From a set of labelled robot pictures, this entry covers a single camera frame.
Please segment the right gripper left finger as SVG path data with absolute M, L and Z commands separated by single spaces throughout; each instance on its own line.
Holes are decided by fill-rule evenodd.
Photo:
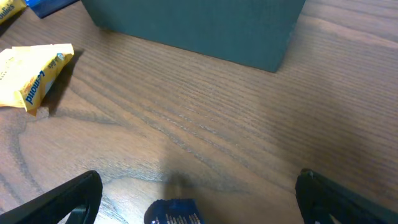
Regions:
M 99 211 L 103 184 L 99 173 L 89 170 L 51 191 L 1 215 L 1 223 L 93 224 Z

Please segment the dark blue chocolate bar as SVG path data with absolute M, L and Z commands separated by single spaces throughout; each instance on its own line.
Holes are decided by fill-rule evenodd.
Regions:
M 204 224 L 194 199 L 156 200 L 144 215 L 145 224 Z

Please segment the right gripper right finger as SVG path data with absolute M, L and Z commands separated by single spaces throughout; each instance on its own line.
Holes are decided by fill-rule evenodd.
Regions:
M 397 213 L 311 170 L 302 169 L 295 196 L 305 224 L 397 223 Z

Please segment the yellow orange snack packet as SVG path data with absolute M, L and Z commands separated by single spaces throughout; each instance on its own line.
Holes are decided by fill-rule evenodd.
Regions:
M 24 0 L 0 0 L 0 22 L 5 22 L 26 7 Z

